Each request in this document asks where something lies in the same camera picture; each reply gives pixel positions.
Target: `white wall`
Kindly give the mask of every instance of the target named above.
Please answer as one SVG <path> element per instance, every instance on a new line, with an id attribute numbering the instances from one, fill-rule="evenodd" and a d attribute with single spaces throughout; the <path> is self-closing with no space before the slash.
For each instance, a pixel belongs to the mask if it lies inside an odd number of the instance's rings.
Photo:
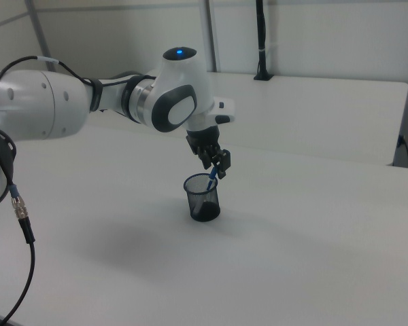
<path id="1" fill-rule="evenodd" d="M 175 46 L 194 48 L 206 57 L 197 0 L 34 4 L 52 56 L 85 76 L 145 73 Z"/>
<path id="2" fill-rule="evenodd" d="M 0 0 L 0 70 L 22 56 L 42 55 L 24 1 Z M 46 69 L 44 63 L 32 61 L 17 69 Z"/>
<path id="3" fill-rule="evenodd" d="M 255 73 L 255 0 L 212 4 L 219 71 Z M 265 16 L 272 73 L 408 83 L 408 1 L 270 1 Z M 402 133 L 408 142 L 408 101 Z"/>

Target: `white table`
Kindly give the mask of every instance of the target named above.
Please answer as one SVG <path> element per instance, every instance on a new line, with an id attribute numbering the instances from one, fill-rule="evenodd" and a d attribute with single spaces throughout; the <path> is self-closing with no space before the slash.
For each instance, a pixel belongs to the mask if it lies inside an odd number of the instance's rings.
<path id="1" fill-rule="evenodd" d="M 393 162 L 408 85 L 398 82 L 210 73 L 216 96 L 232 98 L 236 121 L 224 126 L 230 145 L 378 165 Z M 90 124 L 151 133 L 115 113 Z M 170 135 L 184 137 L 178 130 Z"/>
<path id="2" fill-rule="evenodd" d="M 185 140 L 85 126 L 20 143 L 36 325 L 408 325 L 408 170 L 226 146 L 222 212 L 189 216 Z M 0 314 L 29 248 L 0 205 Z"/>

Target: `metal connector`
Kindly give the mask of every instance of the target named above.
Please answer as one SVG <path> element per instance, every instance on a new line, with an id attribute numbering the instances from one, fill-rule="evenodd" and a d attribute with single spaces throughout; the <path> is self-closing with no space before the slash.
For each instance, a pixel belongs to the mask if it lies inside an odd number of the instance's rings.
<path id="1" fill-rule="evenodd" d="M 27 213 L 26 204 L 21 196 L 12 198 L 12 206 L 14 207 L 17 219 L 25 219 L 29 216 Z"/>

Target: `pen holder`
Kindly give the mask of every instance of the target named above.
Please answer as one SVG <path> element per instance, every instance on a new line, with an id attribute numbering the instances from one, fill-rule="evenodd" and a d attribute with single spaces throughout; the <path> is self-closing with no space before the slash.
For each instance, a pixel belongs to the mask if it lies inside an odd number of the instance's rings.
<path id="1" fill-rule="evenodd" d="M 209 190 L 210 178 L 207 173 L 199 173 L 187 178 L 184 190 L 188 194 L 190 216 L 198 222 L 208 222 L 219 216 L 218 180 L 215 178 Z"/>

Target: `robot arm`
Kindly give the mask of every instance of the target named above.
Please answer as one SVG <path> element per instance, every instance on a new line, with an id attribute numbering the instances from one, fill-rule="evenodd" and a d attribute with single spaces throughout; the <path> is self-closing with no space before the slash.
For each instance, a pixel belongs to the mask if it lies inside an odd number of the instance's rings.
<path id="1" fill-rule="evenodd" d="M 0 129 L 14 141 L 77 133 L 91 111 L 111 109 L 160 132 L 183 126 L 192 152 L 223 178 L 230 153 L 218 144 L 218 124 L 234 120 L 234 102 L 213 97 L 204 64 L 190 48 L 163 54 L 156 76 L 78 78 L 47 71 L 12 71 L 0 81 Z M 0 197 L 6 193 L 0 169 Z"/>

